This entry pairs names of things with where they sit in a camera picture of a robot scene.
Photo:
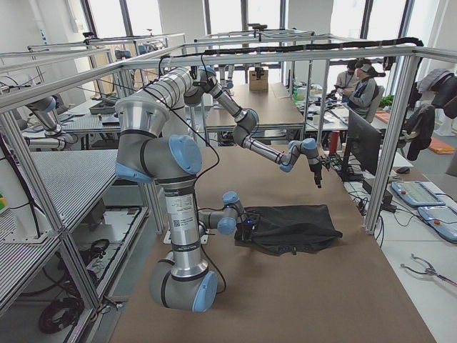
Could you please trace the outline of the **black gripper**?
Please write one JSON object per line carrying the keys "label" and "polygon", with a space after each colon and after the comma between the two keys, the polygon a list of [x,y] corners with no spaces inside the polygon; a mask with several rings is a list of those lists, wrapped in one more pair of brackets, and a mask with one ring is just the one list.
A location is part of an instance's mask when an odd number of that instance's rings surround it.
{"label": "black gripper", "polygon": [[310,170],[313,172],[315,184],[317,187],[321,187],[322,180],[322,167],[327,171],[330,169],[330,160],[325,156],[318,156],[316,158],[309,158],[308,164]]}
{"label": "black gripper", "polygon": [[235,240],[251,240],[260,218],[261,215],[259,213],[247,213],[242,222],[237,224]]}

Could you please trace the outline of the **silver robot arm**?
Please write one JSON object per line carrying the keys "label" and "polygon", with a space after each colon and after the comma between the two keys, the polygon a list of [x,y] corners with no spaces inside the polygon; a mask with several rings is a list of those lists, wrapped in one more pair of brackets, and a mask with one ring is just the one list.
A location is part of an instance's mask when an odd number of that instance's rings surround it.
{"label": "silver robot arm", "polygon": [[195,106],[201,102],[204,94],[211,95],[233,117],[236,126],[233,128],[233,139],[237,145],[249,149],[279,165],[283,172],[290,172],[301,155],[306,156],[313,172],[317,187],[321,187],[322,168],[328,167],[327,161],[318,153],[316,140],[307,138],[303,141],[290,141],[288,151],[280,152],[252,137],[252,131],[258,125],[258,114],[253,109],[239,106],[218,83],[215,73],[207,66],[190,68],[191,87],[184,92],[184,102]]}
{"label": "silver robot arm", "polygon": [[191,106],[203,94],[223,89],[208,66],[178,67],[116,102],[121,125],[115,166],[117,177],[164,189],[171,250],[154,267],[150,293],[162,307],[192,312],[211,308],[218,287],[204,259],[201,238],[208,229],[233,234],[244,215],[236,192],[223,195],[221,211],[200,212],[194,183],[202,168],[197,143],[182,129],[169,129],[178,106]]}

